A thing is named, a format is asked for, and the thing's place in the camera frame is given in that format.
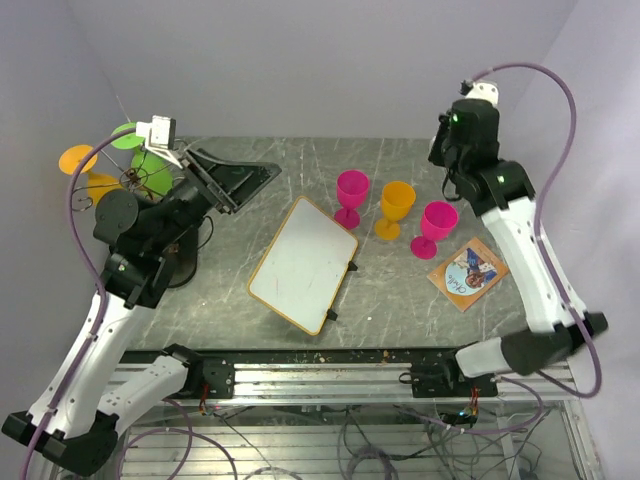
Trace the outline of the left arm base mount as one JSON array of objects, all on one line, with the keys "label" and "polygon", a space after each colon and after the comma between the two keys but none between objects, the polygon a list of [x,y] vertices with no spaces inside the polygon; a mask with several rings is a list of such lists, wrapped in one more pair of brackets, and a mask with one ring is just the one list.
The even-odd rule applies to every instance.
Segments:
[{"label": "left arm base mount", "polygon": [[186,379],[172,399],[231,399],[235,387],[235,368],[226,359],[203,354],[173,344],[163,354],[178,360],[186,369]]}]

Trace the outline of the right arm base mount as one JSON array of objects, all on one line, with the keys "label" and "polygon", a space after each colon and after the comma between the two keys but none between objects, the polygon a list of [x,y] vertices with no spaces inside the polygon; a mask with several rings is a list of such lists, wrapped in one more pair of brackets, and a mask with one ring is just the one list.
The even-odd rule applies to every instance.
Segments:
[{"label": "right arm base mount", "polygon": [[412,362],[398,381],[411,388],[414,398],[493,398],[498,388],[491,375],[466,377],[453,354],[436,353]]}]

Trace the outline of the pink wine glass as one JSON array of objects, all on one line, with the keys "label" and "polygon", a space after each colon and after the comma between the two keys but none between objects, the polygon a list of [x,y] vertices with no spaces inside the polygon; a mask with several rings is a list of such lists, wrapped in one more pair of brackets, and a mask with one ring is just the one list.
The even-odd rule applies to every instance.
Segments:
[{"label": "pink wine glass", "polygon": [[360,224],[357,209],[366,200],[369,188],[369,177],[360,170],[346,170],[338,176],[336,197],[340,208],[334,213],[334,219],[347,230],[353,230]]},{"label": "pink wine glass", "polygon": [[419,259],[428,260],[437,254],[437,243],[445,239],[456,227],[459,214],[455,207],[444,201],[429,203],[420,219],[420,236],[410,244],[410,250]]}]

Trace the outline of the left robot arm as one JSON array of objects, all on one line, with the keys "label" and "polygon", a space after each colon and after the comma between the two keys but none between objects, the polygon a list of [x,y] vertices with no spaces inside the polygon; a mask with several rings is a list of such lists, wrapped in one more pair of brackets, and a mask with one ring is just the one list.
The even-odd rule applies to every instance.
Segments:
[{"label": "left robot arm", "polygon": [[117,389],[106,385],[172,282],[180,263],[174,247],[198,238],[210,210],[238,212],[281,172],[275,163],[226,161],[202,149],[185,150],[180,163],[183,179],[158,202],[124,189],[98,202],[93,235],[110,255],[81,332],[41,397],[2,426],[73,474],[99,471],[122,433],[161,400],[201,391],[202,357],[177,344]]}]

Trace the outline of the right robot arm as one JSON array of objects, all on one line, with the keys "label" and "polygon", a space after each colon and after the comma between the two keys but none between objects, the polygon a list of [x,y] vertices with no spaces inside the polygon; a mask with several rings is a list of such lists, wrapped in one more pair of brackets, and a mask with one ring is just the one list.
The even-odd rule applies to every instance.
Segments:
[{"label": "right robot arm", "polygon": [[527,327],[460,349],[440,373],[450,394],[465,394],[476,377],[513,371],[522,376],[575,355],[596,352],[594,339],[608,328],[570,290],[536,212],[535,190],[524,168],[498,157],[500,115],[487,99],[454,101],[439,118],[430,163],[446,171],[454,197],[466,200],[494,238],[516,283]]}]

